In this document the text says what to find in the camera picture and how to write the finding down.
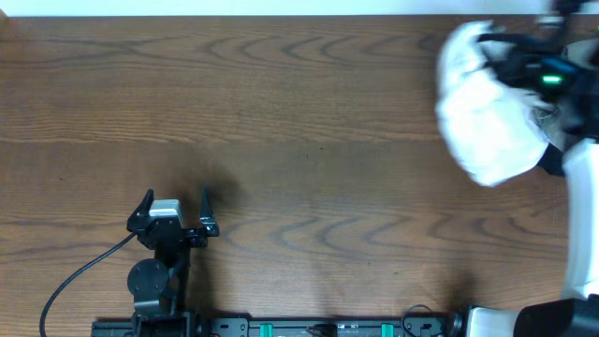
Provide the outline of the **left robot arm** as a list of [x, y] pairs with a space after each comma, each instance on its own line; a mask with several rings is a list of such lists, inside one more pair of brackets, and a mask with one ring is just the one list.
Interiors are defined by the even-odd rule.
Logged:
[[199, 224], [183, 226], [181, 202], [154, 198], [148, 190], [127, 219], [126, 229], [153, 251], [153, 257], [138, 262], [127, 276], [134, 297], [134, 336], [209, 336], [210, 324], [185, 308], [191, 251], [205, 248], [210, 237], [219, 235], [206, 189], [201, 191]]

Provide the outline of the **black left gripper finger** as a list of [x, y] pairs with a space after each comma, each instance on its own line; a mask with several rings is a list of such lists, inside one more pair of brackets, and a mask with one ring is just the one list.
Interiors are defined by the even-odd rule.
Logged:
[[141, 203], [138, 205], [138, 207], [134, 210], [134, 216], [135, 217], [143, 217], [143, 216], [148, 216], [150, 209], [152, 207], [154, 201], [154, 196], [153, 196], [153, 189], [149, 189], [144, 198], [142, 199]]
[[201, 190], [199, 219], [200, 220], [213, 220], [214, 219], [214, 214], [213, 214], [212, 207], [210, 204], [210, 199], [209, 199], [208, 188], [206, 186], [204, 186]]

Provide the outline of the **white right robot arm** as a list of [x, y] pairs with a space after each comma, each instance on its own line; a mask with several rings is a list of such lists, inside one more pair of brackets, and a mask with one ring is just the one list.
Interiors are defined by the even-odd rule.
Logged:
[[565, 43], [580, 1], [557, 1], [557, 32], [546, 40], [491, 33], [481, 41], [508, 42], [506, 60], [490, 60], [501, 83], [531, 89], [557, 106], [565, 133], [562, 170], [569, 194], [569, 243], [562, 297], [518, 312], [472, 307], [446, 323], [448, 336], [595, 336], [598, 333], [598, 43], [583, 64]]

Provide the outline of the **white t-shirt with black stripes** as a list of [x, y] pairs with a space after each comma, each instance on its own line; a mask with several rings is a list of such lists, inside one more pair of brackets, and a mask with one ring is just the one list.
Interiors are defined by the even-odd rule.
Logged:
[[439, 131], [459, 166], [481, 186], [493, 187], [532, 169], [549, 141], [531, 91], [497, 79], [489, 58], [503, 59], [505, 42], [480, 42], [493, 22], [460, 25], [442, 46], [436, 69], [435, 113]]

